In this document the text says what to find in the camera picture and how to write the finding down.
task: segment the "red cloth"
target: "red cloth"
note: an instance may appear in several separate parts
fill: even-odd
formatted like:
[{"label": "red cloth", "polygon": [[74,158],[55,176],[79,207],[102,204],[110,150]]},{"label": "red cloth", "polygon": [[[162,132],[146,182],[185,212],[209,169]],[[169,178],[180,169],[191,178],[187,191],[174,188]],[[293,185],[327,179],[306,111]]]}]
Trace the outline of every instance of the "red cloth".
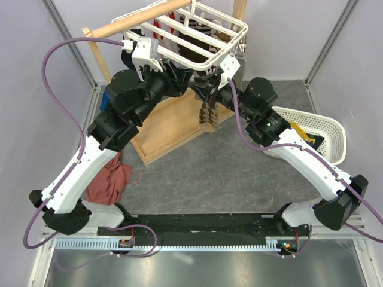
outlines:
[{"label": "red cloth", "polygon": [[86,200],[92,203],[112,205],[121,198],[132,173],[132,167],[120,162],[123,151],[110,160],[86,188]]}]

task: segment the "wooden pole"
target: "wooden pole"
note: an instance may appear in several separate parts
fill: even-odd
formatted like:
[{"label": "wooden pole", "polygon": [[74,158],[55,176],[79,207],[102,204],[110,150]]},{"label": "wooden pole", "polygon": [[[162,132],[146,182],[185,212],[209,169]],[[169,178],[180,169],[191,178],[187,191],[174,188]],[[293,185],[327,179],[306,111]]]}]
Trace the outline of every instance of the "wooden pole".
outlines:
[{"label": "wooden pole", "polygon": [[[89,28],[84,28],[83,34],[85,37],[93,38],[92,31],[89,30]],[[88,42],[90,49],[93,52],[93,55],[95,55],[96,61],[98,66],[100,67],[100,70],[102,72],[102,75],[105,78],[105,82],[109,84],[112,81],[112,77],[109,73],[109,70],[107,68],[107,64],[104,61],[104,58],[101,55],[100,49],[98,49],[97,43],[96,42]]]},{"label": "wooden pole", "polygon": [[96,38],[108,38],[109,36],[129,30],[137,25],[152,20],[156,17],[170,13],[171,11],[188,6],[192,0],[169,0],[168,2],[154,6],[153,8],[141,11],[140,13],[131,15],[114,23],[107,24],[104,27],[92,31]]},{"label": "wooden pole", "polygon": [[246,12],[246,3],[247,0],[234,0],[234,6],[233,6],[233,17],[237,18],[238,20],[245,20],[245,12]]}]

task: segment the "white wall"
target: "white wall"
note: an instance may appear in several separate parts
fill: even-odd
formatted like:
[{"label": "white wall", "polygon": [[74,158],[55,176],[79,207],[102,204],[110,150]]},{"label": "white wall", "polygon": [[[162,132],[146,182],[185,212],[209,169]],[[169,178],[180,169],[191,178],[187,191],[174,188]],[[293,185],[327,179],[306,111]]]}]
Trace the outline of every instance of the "white wall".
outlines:
[{"label": "white wall", "polygon": [[[28,194],[45,188],[72,156],[78,137],[42,86],[45,52],[61,41],[40,1],[0,4],[0,285],[26,286],[36,251],[23,247],[35,208]],[[83,120],[90,87],[69,51],[55,53],[48,80],[58,97]],[[29,242],[41,240],[42,222]]]},{"label": "white wall", "polygon": [[[319,114],[340,121],[347,135],[342,168],[369,180],[366,200],[383,215],[383,2],[362,0],[311,84]],[[368,232],[383,227],[360,209]],[[383,246],[374,244],[383,273]]]},{"label": "white wall", "polygon": [[[81,29],[99,28],[118,16],[154,0],[54,0],[72,36]],[[248,0],[245,21],[248,33],[245,80],[256,76],[271,80],[307,77],[347,0]],[[233,1],[203,0],[202,3],[232,14]],[[111,74],[124,68],[112,47],[100,44]],[[81,46],[96,81],[104,81],[89,47]]]}]

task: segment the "black metal base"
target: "black metal base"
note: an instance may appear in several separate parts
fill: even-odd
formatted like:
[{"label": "black metal base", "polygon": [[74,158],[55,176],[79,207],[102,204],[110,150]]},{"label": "black metal base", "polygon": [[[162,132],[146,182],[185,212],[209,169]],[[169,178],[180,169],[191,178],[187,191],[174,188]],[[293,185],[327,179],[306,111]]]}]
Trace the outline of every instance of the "black metal base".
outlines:
[{"label": "black metal base", "polygon": [[[284,227],[276,213],[215,213],[215,214],[164,214],[128,215],[124,226],[144,224],[158,236],[159,246],[239,246],[264,245],[265,237],[295,237],[295,229],[301,236],[309,230],[301,225]],[[130,230],[108,231],[98,229],[100,236],[130,236]],[[136,245],[152,245],[153,236],[143,228],[135,228]]]}]

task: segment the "wooden frame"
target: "wooden frame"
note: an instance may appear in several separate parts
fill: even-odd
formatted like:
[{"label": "wooden frame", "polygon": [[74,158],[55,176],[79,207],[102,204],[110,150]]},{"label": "wooden frame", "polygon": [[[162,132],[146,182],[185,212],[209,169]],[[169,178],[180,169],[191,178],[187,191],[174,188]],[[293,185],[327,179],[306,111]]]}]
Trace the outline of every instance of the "wooden frame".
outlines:
[{"label": "wooden frame", "polygon": [[[246,1],[247,0],[234,0],[233,16],[239,20],[244,19]],[[169,0],[168,2],[141,11],[138,14],[131,15],[120,21],[107,24],[93,31],[89,28],[84,28],[82,31],[85,37],[107,38],[158,16],[188,6],[191,3],[192,0]],[[88,43],[105,81],[110,83],[111,74],[97,43]],[[130,142],[133,144],[145,165],[152,163],[204,132],[199,127],[199,110],[201,104],[194,96],[195,93],[193,91],[187,90],[182,97],[164,100],[158,104],[148,116],[144,126],[139,128],[138,135]],[[221,123],[232,115],[232,111],[220,105],[217,123]]]}]

